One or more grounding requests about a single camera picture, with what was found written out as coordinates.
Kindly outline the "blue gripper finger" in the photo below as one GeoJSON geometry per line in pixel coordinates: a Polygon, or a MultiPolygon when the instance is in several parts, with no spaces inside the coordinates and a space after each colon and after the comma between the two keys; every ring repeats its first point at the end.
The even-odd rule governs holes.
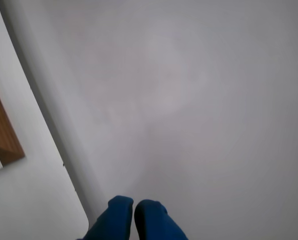
{"type": "Polygon", "coordinates": [[[133,215],[133,199],[117,195],[83,237],[85,240],[127,240],[133,215]]]}
{"type": "Polygon", "coordinates": [[[134,211],[135,225],[142,240],[186,240],[181,228],[168,215],[166,208],[158,201],[145,199],[134,211]]]}

